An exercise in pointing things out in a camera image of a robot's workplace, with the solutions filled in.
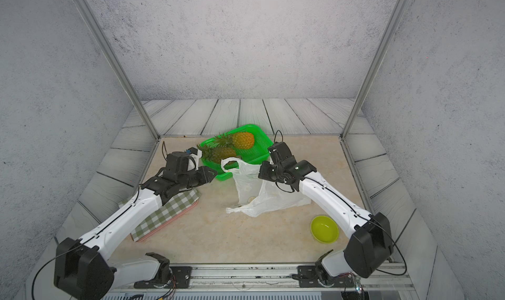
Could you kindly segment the green perforated plastic basket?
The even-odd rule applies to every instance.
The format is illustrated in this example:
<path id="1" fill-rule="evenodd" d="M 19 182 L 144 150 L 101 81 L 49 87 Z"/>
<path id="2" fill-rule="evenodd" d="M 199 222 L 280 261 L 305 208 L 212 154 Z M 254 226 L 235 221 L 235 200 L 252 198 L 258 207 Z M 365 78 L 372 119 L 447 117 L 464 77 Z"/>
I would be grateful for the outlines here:
<path id="1" fill-rule="evenodd" d="M 272 140 L 266 135 L 266 133 L 257 125 L 248 124 L 241 126 L 237 129 L 228 131 L 226 133 L 236 133 L 236 132 L 250 132 L 255 137 L 254 147 L 251 149 L 235 149 L 237 154 L 242 157 L 242 161 L 248 164 L 261 164 L 269 158 L 268 148 L 273 144 Z M 198 143 L 209 147 L 219 147 L 214 143 L 214 138 L 210 138 L 204 142 Z M 210 161 L 205 161 L 202 158 L 202 162 L 205 166 L 210 167 L 217 171 L 218 175 L 216 179 L 219 181 L 225 181 L 232 177 L 231 172 L 226 172 L 221 164 L 212 163 Z"/>

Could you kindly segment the green checkered cloth mat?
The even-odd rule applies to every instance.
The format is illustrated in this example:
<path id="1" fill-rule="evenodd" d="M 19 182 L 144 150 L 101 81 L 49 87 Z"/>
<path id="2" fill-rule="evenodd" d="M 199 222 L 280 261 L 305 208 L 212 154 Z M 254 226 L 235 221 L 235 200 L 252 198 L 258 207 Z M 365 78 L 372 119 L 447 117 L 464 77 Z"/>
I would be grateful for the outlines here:
<path id="1" fill-rule="evenodd" d="M 142 242 L 153 236 L 162 227 L 181 217 L 184 213 L 193 209 L 201 197 L 197 189 L 179 193 L 159 210 L 150 214 L 130 234 L 134 242 Z"/>

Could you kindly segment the right metal frame post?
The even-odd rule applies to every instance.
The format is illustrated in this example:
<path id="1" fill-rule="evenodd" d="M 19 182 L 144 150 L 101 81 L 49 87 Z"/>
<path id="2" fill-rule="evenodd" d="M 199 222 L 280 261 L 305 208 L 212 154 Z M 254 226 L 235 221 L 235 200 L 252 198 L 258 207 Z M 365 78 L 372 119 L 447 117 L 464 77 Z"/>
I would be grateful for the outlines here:
<path id="1" fill-rule="evenodd" d="M 341 134 L 342 141 L 345 141 L 347 136 L 351 133 L 352 126 L 354 125 L 355 120 L 358 117 L 359 110 L 362 108 L 366 100 L 366 97 L 372 86 L 372 82 L 380 69 L 381 63 L 383 62 L 385 54 L 387 53 L 389 44 L 391 43 L 395 35 L 395 32 L 398 28 L 399 22 L 401 21 L 402 14 L 404 13 L 408 5 L 408 1 L 409 0 L 397 0 L 393 8 L 393 12 L 391 13 L 389 21 L 385 27 L 379 46 L 377 47 L 377 51 L 372 59 L 371 65 L 368 69 L 368 72 L 366 73 L 364 81 L 356 95 L 356 99 L 354 105 L 352 106 L 351 113 L 343 128 L 343 132 Z"/>

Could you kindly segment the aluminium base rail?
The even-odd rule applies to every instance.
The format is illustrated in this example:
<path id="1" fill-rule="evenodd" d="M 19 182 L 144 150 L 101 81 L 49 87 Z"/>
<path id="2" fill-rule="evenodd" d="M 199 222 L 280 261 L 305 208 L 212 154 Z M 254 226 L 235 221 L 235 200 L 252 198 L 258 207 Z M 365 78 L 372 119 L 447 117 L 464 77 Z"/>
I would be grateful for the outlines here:
<path id="1" fill-rule="evenodd" d="M 322 286 L 310 263 L 190 264 L 176 289 L 130 284 L 105 299 L 417 299 L 404 266 L 387 263 L 369 278 L 345 274 Z"/>

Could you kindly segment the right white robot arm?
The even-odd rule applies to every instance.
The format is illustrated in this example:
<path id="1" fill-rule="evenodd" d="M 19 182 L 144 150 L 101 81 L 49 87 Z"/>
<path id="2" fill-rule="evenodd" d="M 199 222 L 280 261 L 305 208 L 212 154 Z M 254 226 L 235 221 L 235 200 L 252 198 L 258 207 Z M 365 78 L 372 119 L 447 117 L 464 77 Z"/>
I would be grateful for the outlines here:
<path id="1" fill-rule="evenodd" d="M 319 205 L 343 230 L 349 242 L 343 251 L 330 251 L 315 263 L 315 279 L 325 287 L 346 274 L 368 278 L 393 253 L 389 219 L 373 215 L 338 192 L 306 160 L 297 161 L 285 142 L 268 148 L 271 161 L 264 161 L 259 178 L 282 183 L 300 192 Z"/>

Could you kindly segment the left metal frame post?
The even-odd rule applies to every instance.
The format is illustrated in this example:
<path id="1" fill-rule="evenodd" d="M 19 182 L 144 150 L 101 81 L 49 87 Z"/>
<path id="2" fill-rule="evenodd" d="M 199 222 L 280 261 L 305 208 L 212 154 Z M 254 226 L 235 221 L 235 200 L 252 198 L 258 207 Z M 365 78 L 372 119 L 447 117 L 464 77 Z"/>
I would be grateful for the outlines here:
<path id="1" fill-rule="evenodd" d="M 150 131 L 152 137 L 156 140 L 160 140 L 160 134 L 155 128 L 150 116 L 145 110 L 141 100 L 139 99 L 131 81 L 126 75 L 125 70 L 123 69 L 118 57 L 116 56 L 110 42 L 108 41 L 105 33 L 103 32 L 102 27 L 98 23 L 95 15 L 91 7 L 89 6 L 86 0 L 72 0 L 76 6 L 77 11 L 80 13 L 83 21 L 88 27 L 89 31 L 92 33 L 95 41 L 99 44 L 99 47 L 102 53 L 105 56 L 105 59 L 109 63 L 109 66 L 113 70 L 114 74 L 118 78 L 120 85 L 123 90 L 126 92 L 126 95 L 129 97 L 132 105 L 135 110 L 139 113 L 141 120 L 147 126 L 147 129 Z"/>

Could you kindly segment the white plastic bag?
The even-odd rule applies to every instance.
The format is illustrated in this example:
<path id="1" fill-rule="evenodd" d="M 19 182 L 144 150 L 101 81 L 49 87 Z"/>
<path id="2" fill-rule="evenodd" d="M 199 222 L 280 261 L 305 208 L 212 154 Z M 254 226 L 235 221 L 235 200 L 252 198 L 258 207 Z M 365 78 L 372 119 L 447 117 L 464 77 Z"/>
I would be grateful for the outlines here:
<path id="1" fill-rule="evenodd" d="M 259 164 L 248 164 L 236 157 L 221 160 L 221 169 L 232 173 L 238 191 L 238 203 L 226 209 L 227 214 L 243 213 L 249 217 L 311 204 L 299 192 L 285 192 L 273 182 L 259 178 Z"/>

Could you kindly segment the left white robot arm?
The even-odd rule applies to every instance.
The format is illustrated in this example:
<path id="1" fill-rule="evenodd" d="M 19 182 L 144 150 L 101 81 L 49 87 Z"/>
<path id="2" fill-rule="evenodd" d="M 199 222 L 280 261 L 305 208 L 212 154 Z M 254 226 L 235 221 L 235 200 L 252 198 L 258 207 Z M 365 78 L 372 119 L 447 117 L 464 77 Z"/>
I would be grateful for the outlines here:
<path id="1" fill-rule="evenodd" d="M 110 264 L 109 259 L 128 234 L 170 199 L 215 179 L 217 171 L 200 166 L 201 157 L 194 147 L 168 154 L 165 166 L 127 204 L 80 238 L 62 241 L 56 250 L 55 287 L 75 299 L 102 299 L 111 289 L 131 283 L 171 283 L 170 262 L 157 253 L 123 264 Z"/>

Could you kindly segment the lime green bowl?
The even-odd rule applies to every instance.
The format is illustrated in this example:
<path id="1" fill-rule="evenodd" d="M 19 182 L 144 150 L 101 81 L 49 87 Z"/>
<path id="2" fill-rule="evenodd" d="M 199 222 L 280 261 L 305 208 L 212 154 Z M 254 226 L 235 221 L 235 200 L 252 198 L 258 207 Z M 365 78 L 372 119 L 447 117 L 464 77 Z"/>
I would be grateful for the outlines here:
<path id="1" fill-rule="evenodd" d="M 339 227 L 328 216 L 314 217 L 310 223 L 310 231 L 316 241 L 324 244 L 334 243 L 339 238 Z"/>

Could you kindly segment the pineapple with dark crown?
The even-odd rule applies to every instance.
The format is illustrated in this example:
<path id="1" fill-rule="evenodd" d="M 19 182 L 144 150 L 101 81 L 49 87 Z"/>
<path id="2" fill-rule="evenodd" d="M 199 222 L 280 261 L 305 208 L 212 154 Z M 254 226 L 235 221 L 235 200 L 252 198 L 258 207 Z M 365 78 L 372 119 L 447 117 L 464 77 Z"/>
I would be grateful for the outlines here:
<path id="1" fill-rule="evenodd" d="M 212 163 L 221 164 L 222 160 L 228 158 L 242 159 L 236 150 L 231 147 L 209 147 L 201 144 L 197 144 L 196 147 L 202 151 L 202 158 Z"/>

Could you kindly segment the metal frame post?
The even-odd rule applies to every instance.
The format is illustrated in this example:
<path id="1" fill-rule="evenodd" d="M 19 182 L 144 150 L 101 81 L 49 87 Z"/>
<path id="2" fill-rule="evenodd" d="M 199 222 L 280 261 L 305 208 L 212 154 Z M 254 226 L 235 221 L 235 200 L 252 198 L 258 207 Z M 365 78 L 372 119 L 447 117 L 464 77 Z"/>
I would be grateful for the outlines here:
<path id="1" fill-rule="evenodd" d="M 126 95 L 129 97 L 132 105 L 135 110 L 139 113 L 141 120 L 147 126 L 147 129 L 150 131 L 152 137 L 156 140 L 160 140 L 160 134 L 155 128 L 150 116 L 145 110 L 141 100 L 139 99 L 131 81 L 126 75 L 125 70 L 123 69 L 118 57 L 116 56 L 110 42 L 108 41 L 105 33 L 103 32 L 102 27 L 98 23 L 95 15 L 91 7 L 89 6 L 86 0 L 72 0 L 76 6 L 77 11 L 80 13 L 83 21 L 88 27 L 89 31 L 92 33 L 95 41 L 99 44 L 99 47 L 102 53 L 105 56 L 105 59 L 109 63 L 109 66 L 113 70 L 114 74 L 118 78 L 120 85 L 123 90 L 126 92 Z"/>
<path id="2" fill-rule="evenodd" d="M 377 47 L 377 51 L 372 59 L 371 65 L 368 69 L 368 72 L 366 73 L 364 81 L 356 95 L 356 99 L 354 105 L 352 106 L 351 113 L 343 128 L 343 132 L 341 134 L 342 141 L 345 141 L 347 136 L 351 133 L 352 126 L 354 125 L 355 120 L 358 117 L 359 110 L 362 108 L 366 100 L 366 97 L 372 86 L 372 82 L 380 69 L 381 63 L 383 62 L 385 54 L 387 53 L 389 44 L 391 43 L 395 35 L 395 32 L 398 28 L 399 22 L 401 21 L 402 14 L 404 13 L 408 5 L 408 1 L 409 0 L 397 0 L 393 8 L 393 12 L 391 13 L 389 21 L 385 27 L 379 46 Z"/>

